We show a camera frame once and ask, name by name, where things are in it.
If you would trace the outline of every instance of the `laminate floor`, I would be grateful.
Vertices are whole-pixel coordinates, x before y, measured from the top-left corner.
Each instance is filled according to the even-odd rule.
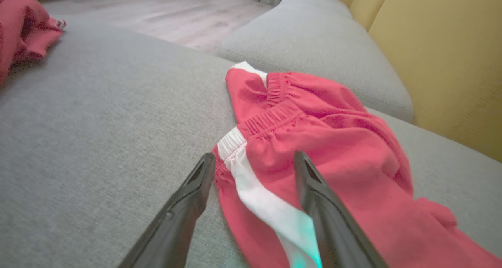
[[[271,9],[253,0],[39,1],[50,14],[95,19],[210,53],[233,30]]]

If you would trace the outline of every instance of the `elastic waistband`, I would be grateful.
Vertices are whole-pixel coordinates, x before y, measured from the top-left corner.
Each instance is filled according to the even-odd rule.
[[[302,111],[289,100],[266,109],[263,113],[243,122],[250,135],[257,135]]]
[[[269,106],[275,106],[286,100],[288,85],[287,73],[267,74],[267,103]]]
[[[287,119],[298,116],[301,112],[302,111],[294,103],[285,101],[240,123],[218,142],[218,153],[220,158],[226,160],[228,157],[231,157],[238,148],[245,147],[246,140],[249,136],[263,133],[267,129]]]

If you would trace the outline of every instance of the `red garment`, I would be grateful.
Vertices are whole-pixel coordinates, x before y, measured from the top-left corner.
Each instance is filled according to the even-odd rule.
[[[12,63],[43,59],[61,34],[37,0],[0,0],[0,84]]]
[[[296,192],[296,150],[309,155],[389,267],[502,266],[457,229],[448,208],[413,199],[397,139],[349,89],[301,73],[249,71],[238,64],[226,76],[238,125],[213,153],[221,207],[251,267],[318,264],[316,244],[304,244],[312,228]]]

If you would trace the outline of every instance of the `red sweatpants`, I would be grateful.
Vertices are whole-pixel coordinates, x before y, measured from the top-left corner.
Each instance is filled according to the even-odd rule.
[[[320,267],[293,169],[306,152],[392,268],[501,267],[449,209],[413,199],[409,162],[386,123],[346,87],[245,62],[227,76],[238,121],[213,152],[215,182],[242,253],[258,268]]]

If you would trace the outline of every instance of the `gray sofa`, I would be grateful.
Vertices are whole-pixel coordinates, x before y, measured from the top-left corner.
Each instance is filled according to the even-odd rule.
[[[40,63],[0,91],[1,267],[114,267],[199,157],[236,124],[224,81],[233,62],[60,16]],[[381,116],[411,161],[416,197],[502,257],[502,164]],[[187,267],[245,267],[212,186]]]
[[[224,39],[216,54],[266,72],[335,80],[365,106],[412,122],[412,100],[403,82],[338,0],[282,0]]]

